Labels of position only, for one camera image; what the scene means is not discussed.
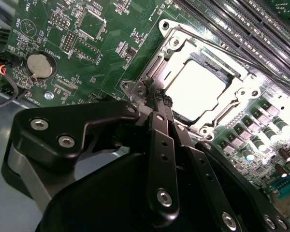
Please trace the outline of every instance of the screw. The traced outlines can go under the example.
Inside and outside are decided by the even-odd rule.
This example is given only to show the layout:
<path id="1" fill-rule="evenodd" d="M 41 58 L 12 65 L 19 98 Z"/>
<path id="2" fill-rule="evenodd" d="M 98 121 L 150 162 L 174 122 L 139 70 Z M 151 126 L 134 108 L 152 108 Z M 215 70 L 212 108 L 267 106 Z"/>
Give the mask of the screw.
<path id="1" fill-rule="evenodd" d="M 164 118 L 163 118 L 161 115 L 157 115 L 157 118 L 158 118 L 159 120 L 161 120 L 161 121 L 164 120 Z"/>
<path id="2" fill-rule="evenodd" d="M 208 135 L 207 137 L 206 137 L 206 140 L 207 141 L 211 141 L 213 139 L 213 136 L 212 135 Z"/>
<path id="3" fill-rule="evenodd" d="M 264 220 L 265 220 L 266 224 L 270 228 L 272 228 L 272 229 L 275 229 L 276 228 L 275 224 L 273 223 L 273 221 L 268 216 L 264 215 Z"/>
<path id="4" fill-rule="evenodd" d="M 143 94 L 145 93 L 145 91 L 141 88 L 141 89 L 138 90 L 138 93 L 139 93 L 140 95 L 143 95 Z"/>
<path id="5" fill-rule="evenodd" d="M 181 131 L 184 131 L 184 130 L 185 130 L 185 128 L 184 128 L 182 125 L 180 125 L 180 124 L 178 124 L 177 127 L 178 127 Z"/>
<path id="6" fill-rule="evenodd" d="M 157 199 L 165 207 L 170 207 L 172 205 L 172 198 L 170 194 L 165 190 L 158 191 Z"/>
<path id="7" fill-rule="evenodd" d="M 234 219 L 228 213 L 223 212 L 222 220 L 227 225 L 227 227 L 229 227 L 230 230 L 232 231 L 236 230 L 236 223 Z"/>
<path id="8" fill-rule="evenodd" d="M 204 146 L 205 146 L 208 150 L 211 150 L 211 149 L 212 149 L 212 147 L 210 146 L 210 144 L 204 143 Z"/>
<path id="9" fill-rule="evenodd" d="M 59 145 L 65 148 L 71 148 L 74 147 L 75 145 L 75 141 L 73 138 L 71 138 L 70 136 L 61 136 L 58 139 Z"/>
<path id="10" fill-rule="evenodd" d="M 170 39 L 170 45 L 172 46 L 172 48 L 178 48 L 178 46 L 179 46 L 179 38 L 178 37 L 172 37 Z"/>
<path id="11" fill-rule="evenodd" d="M 280 217 L 276 217 L 276 218 L 277 218 L 277 221 L 281 225 L 282 228 L 284 228 L 285 230 L 288 229 L 287 225 Z"/>
<path id="12" fill-rule="evenodd" d="M 127 110 L 130 111 L 131 113 L 135 113 L 136 112 L 135 109 L 133 109 L 132 107 L 129 107 L 129 106 L 127 107 Z"/>
<path id="13" fill-rule="evenodd" d="M 54 94 L 51 91 L 46 91 L 44 93 L 44 97 L 47 100 L 53 100 L 55 96 L 54 96 Z"/>
<path id="14" fill-rule="evenodd" d="M 49 125 L 48 122 L 46 122 L 43 119 L 34 119 L 30 122 L 30 125 L 33 129 L 37 130 L 37 131 L 44 131 L 46 130 Z"/>
<path id="15" fill-rule="evenodd" d="M 129 88 L 129 84 L 128 83 L 124 83 L 122 86 L 123 86 L 124 89 L 128 89 Z"/>

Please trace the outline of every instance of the capacitor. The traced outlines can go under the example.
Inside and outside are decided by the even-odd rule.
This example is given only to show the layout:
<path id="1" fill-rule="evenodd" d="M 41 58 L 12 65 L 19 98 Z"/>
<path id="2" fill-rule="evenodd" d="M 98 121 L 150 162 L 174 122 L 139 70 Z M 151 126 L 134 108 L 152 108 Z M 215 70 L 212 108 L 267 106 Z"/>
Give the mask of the capacitor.
<path id="1" fill-rule="evenodd" d="M 256 139 L 253 144 L 256 146 L 256 148 L 260 151 L 263 152 L 267 149 L 266 145 L 262 142 L 261 139 Z"/>
<path id="2" fill-rule="evenodd" d="M 248 149 L 242 151 L 242 155 L 245 157 L 247 161 L 253 161 L 255 159 L 255 155 L 251 153 Z"/>
<path id="3" fill-rule="evenodd" d="M 278 153 L 280 154 L 280 156 L 285 160 L 285 161 L 287 161 L 287 162 L 289 162 L 290 161 L 290 155 L 286 152 L 286 150 L 285 149 L 279 149 L 278 150 Z"/>
<path id="4" fill-rule="evenodd" d="M 271 142 L 275 143 L 279 140 L 279 136 L 272 130 L 267 130 L 265 135 L 271 140 Z"/>
<path id="5" fill-rule="evenodd" d="M 280 164 L 275 165 L 275 170 L 282 178 L 287 176 L 285 169 Z"/>
<path id="6" fill-rule="evenodd" d="M 275 123 L 275 125 L 283 132 L 286 133 L 290 131 L 290 126 L 285 123 L 283 120 L 279 120 Z"/>

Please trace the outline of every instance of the silver bolt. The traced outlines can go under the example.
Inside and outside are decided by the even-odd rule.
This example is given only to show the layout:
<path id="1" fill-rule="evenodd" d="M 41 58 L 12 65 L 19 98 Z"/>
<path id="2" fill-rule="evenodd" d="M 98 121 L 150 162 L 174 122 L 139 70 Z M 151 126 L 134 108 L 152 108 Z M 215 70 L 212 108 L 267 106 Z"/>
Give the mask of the silver bolt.
<path id="1" fill-rule="evenodd" d="M 58 139 L 59 145 L 65 148 L 71 148 L 74 147 L 75 145 L 75 141 L 73 138 L 71 138 L 70 136 L 61 136 Z"/>
<path id="2" fill-rule="evenodd" d="M 280 217 L 276 217 L 278 223 L 281 225 L 282 228 L 284 228 L 285 230 L 288 229 L 286 223 L 280 218 Z"/>
<path id="3" fill-rule="evenodd" d="M 157 199 L 165 207 L 170 207 L 172 205 L 172 198 L 170 194 L 165 190 L 158 191 Z"/>
<path id="4" fill-rule="evenodd" d="M 275 229 L 276 228 L 275 224 L 273 223 L 273 221 L 268 216 L 264 215 L 264 220 L 265 220 L 266 224 L 270 228 L 272 228 L 272 229 Z"/>
<path id="5" fill-rule="evenodd" d="M 46 91 L 44 93 L 44 97 L 47 100 L 53 100 L 55 96 L 54 96 L 54 94 L 51 91 Z"/>
<path id="6" fill-rule="evenodd" d="M 161 121 L 164 120 L 164 118 L 163 118 L 161 115 L 157 115 L 157 118 L 158 118 L 159 120 L 161 120 Z"/>
<path id="7" fill-rule="evenodd" d="M 131 107 L 127 107 L 127 110 L 130 111 L 131 113 L 135 113 L 135 109 L 131 108 Z"/>
<path id="8" fill-rule="evenodd" d="M 222 220 L 223 220 L 224 224 L 226 224 L 227 227 L 229 227 L 229 229 L 231 231 L 236 230 L 236 223 L 235 223 L 234 219 L 228 213 L 223 212 Z"/>
<path id="9" fill-rule="evenodd" d="M 34 119 L 30 122 L 30 125 L 33 129 L 37 130 L 37 131 L 44 131 L 46 130 L 49 125 L 48 122 L 46 122 L 43 119 Z"/>
<path id="10" fill-rule="evenodd" d="M 208 150 L 211 150 L 211 149 L 212 149 L 212 147 L 210 146 L 210 144 L 205 143 L 204 146 L 205 146 Z"/>
<path id="11" fill-rule="evenodd" d="M 178 124 L 177 127 L 178 127 L 181 131 L 184 131 L 184 130 L 185 130 L 185 128 L 184 128 L 182 125 L 180 125 L 180 124 Z"/>

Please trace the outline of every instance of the black metal bracket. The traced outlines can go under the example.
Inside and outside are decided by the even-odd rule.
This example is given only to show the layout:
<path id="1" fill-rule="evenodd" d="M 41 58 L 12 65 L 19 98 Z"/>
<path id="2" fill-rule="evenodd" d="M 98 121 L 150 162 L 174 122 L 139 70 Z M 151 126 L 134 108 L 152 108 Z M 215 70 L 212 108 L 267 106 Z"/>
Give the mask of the black metal bracket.
<path id="1" fill-rule="evenodd" d="M 111 101 L 16 115 L 2 173 L 10 185 L 40 202 L 42 232 L 116 227 L 103 223 L 105 218 L 126 231 L 187 226 L 187 231 L 290 232 L 285 218 L 222 154 L 206 142 L 193 146 L 186 128 L 174 122 L 172 100 L 156 93 L 147 104 L 153 110 L 146 113 L 128 102 Z M 97 154 L 122 145 L 131 148 L 129 154 L 73 179 L 85 151 Z M 88 205 L 94 218 L 87 216 Z"/>
<path id="2" fill-rule="evenodd" d="M 74 169 L 87 149 L 86 138 L 93 138 L 99 128 L 135 122 L 139 116 L 126 101 L 29 109 L 15 116 L 10 140 L 21 154 L 64 173 Z"/>

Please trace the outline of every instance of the green circuit board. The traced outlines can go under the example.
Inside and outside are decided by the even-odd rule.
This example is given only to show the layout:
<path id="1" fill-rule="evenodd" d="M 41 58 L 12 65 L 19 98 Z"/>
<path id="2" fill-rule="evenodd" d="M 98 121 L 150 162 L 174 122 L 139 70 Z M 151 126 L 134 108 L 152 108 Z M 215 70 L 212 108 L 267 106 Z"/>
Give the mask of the green circuit board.
<path id="1" fill-rule="evenodd" d="M 41 107 L 91 103 L 106 96 L 128 100 L 120 83 L 138 79 L 163 41 L 158 22 L 165 18 L 191 25 L 221 44 L 172 0 L 20 0 L 6 51 L 22 57 L 24 63 L 7 72 L 28 91 L 25 98 Z M 28 56 L 38 51 L 50 54 L 55 61 L 54 75 L 43 80 L 34 80 L 26 64 Z M 259 152 L 251 141 L 231 154 L 221 148 L 235 133 L 234 126 L 242 124 L 244 116 L 252 117 L 265 102 L 279 109 L 279 117 L 290 125 L 290 97 L 266 78 L 260 85 L 261 97 L 219 126 L 212 143 L 230 162 L 236 162 L 236 168 L 256 187 L 270 188 L 279 180 L 275 163 L 286 164 L 277 149 L 286 145 L 290 153 L 290 134 L 276 131 L 280 139 L 267 144 L 267 153 Z M 45 98 L 46 91 L 53 94 L 51 100 Z M 277 130 L 276 119 L 271 118 L 270 127 Z M 262 130 L 252 134 L 258 137 Z M 255 154 L 254 162 L 240 155 L 244 147 Z"/>
<path id="2" fill-rule="evenodd" d="M 162 42 L 157 22 L 170 18 L 190 23 L 171 3 L 21 0 L 6 50 L 23 58 L 47 52 L 57 70 L 42 82 L 30 79 L 25 64 L 8 72 L 29 91 L 27 99 L 42 107 L 93 102 L 106 95 L 122 99 L 120 82 L 135 81 Z M 46 90 L 54 93 L 51 101 L 44 98 Z"/>
<path id="3" fill-rule="evenodd" d="M 266 0 L 266 2 L 283 18 L 290 19 L 290 0 Z"/>

